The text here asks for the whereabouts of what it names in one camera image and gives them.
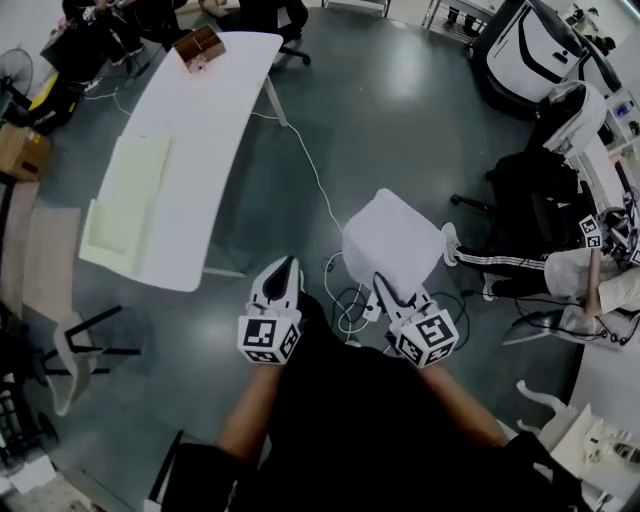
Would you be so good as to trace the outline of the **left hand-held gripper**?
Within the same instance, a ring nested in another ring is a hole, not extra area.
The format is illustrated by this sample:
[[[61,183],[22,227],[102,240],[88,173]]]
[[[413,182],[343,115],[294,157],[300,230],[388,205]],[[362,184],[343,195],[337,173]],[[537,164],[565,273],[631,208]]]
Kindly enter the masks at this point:
[[[251,302],[238,319],[237,348],[249,362],[285,365],[290,359],[301,338],[301,312],[262,304],[293,304],[302,280],[300,263],[294,256],[272,262],[254,279]]]

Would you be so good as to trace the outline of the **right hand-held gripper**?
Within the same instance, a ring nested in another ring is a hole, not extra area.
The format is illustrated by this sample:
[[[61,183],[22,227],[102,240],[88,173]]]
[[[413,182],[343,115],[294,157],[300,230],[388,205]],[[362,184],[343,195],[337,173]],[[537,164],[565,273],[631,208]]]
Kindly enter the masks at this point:
[[[374,273],[373,286],[390,320],[390,344],[399,356],[423,369],[451,355],[459,333],[449,312],[440,309],[425,289],[418,289],[404,305],[379,272]]]

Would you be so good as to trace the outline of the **white cloth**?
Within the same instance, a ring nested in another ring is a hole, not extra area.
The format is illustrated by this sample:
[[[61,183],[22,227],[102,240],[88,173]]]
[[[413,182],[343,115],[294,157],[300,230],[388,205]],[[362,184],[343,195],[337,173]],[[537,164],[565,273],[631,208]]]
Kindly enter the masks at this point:
[[[350,277],[371,289],[375,274],[403,302],[424,284],[444,254],[440,229],[389,189],[380,189],[343,228]]]

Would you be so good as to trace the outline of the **pale yellow cloth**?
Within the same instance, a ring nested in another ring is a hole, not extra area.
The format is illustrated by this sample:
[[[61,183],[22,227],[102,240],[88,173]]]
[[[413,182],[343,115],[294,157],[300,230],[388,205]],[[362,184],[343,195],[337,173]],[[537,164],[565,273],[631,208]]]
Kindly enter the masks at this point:
[[[88,208],[79,257],[121,275],[137,272],[170,151],[169,137],[118,138]]]

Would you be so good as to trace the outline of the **person's left forearm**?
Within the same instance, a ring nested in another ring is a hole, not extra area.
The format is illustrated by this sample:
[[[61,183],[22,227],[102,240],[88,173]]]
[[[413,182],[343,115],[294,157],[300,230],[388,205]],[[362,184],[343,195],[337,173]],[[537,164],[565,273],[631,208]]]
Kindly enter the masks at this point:
[[[255,365],[250,380],[215,446],[248,466],[256,466],[267,438],[284,367]]]

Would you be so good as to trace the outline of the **person's right forearm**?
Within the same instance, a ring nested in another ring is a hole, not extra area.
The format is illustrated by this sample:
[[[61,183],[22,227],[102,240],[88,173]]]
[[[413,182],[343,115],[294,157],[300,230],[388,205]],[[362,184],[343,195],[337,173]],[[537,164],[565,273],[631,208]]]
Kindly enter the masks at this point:
[[[498,420],[469,394],[441,365],[418,371],[421,379],[443,405],[456,428],[473,444],[504,447],[509,439]]]

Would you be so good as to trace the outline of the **person's black clothing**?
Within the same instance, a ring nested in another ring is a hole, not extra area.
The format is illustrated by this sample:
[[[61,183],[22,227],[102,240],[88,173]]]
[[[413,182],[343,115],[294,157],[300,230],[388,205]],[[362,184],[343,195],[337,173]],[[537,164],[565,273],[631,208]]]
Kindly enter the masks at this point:
[[[473,444],[419,369],[343,343],[310,295],[298,304],[257,465],[182,444],[161,512],[592,512],[534,435]]]

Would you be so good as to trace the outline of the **black office chair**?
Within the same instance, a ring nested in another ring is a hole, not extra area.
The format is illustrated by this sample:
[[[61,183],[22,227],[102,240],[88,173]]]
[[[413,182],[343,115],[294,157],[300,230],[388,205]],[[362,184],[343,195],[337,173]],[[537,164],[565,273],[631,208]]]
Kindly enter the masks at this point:
[[[305,66],[311,64],[308,54],[288,47],[302,38],[308,21],[309,12],[303,0],[239,0],[239,6],[246,30],[279,35],[281,54],[299,57]]]
[[[484,213],[493,222],[480,251],[538,257],[585,248],[579,222],[595,212],[586,182],[549,150],[501,158],[485,174],[492,204],[454,194],[450,201]]]

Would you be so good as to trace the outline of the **beige floor mat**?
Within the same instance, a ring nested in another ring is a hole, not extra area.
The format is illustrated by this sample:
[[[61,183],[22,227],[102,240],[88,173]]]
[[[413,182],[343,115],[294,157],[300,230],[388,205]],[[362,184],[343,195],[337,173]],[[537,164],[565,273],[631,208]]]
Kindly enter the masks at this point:
[[[26,244],[23,303],[59,323],[73,312],[73,267],[81,210],[36,208]]]
[[[7,185],[0,202],[0,302],[22,317],[26,249],[38,182]]]

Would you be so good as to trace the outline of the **brown wooden box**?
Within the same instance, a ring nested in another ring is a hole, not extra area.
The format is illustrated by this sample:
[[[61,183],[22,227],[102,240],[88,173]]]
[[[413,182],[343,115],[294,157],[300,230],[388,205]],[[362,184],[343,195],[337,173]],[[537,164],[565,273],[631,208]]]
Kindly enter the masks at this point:
[[[214,59],[226,53],[226,47],[210,25],[192,30],[173,44],[190,73],[203,71]]]

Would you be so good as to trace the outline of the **white and black robot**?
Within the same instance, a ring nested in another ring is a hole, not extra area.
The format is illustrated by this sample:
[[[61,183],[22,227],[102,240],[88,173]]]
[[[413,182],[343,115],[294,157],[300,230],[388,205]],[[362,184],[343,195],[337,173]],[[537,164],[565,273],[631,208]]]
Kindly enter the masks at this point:
[[[467,58],[484,100],[521,119],[534,118],[568,80],[586,81],[606,98],[622,89],[600,49],[542,0],[504,0]]]

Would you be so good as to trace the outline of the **brown cardboard box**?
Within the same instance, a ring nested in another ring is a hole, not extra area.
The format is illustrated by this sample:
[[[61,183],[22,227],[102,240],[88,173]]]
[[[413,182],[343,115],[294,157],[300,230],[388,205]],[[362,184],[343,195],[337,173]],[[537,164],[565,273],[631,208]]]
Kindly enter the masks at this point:
[[[0,172],[18,181],[40,181],[50,160],[49,140],[29,127],[0,127]]]

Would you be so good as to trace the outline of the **yellow and black box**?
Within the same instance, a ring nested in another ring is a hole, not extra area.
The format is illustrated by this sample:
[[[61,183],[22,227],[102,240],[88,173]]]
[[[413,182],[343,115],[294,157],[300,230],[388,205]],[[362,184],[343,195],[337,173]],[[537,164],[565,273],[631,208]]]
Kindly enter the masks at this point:
[[[76,85],[60,73],[52,74],[31,102],[28,110],[31,126],[41,134],[50,134],[70,120],[79,98]]]

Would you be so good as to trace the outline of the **black cabinet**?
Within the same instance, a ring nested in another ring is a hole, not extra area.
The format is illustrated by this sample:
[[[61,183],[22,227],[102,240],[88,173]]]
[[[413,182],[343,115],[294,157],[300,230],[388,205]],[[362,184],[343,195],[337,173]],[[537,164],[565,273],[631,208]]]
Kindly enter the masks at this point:
[[[107,61],[93,37],[77,28],[53,34],[40,56],[63,78],[80,83],[92,81]]]

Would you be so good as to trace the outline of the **black pedestal fan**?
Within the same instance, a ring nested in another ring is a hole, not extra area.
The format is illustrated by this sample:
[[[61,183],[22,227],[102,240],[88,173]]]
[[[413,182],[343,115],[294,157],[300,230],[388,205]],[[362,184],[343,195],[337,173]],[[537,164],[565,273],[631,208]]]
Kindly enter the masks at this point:
[[[33,82],[33,61],[21,48],[12,48],[0,54],[0,91],[10,94],[25,108],[30,105],[27,97]]]

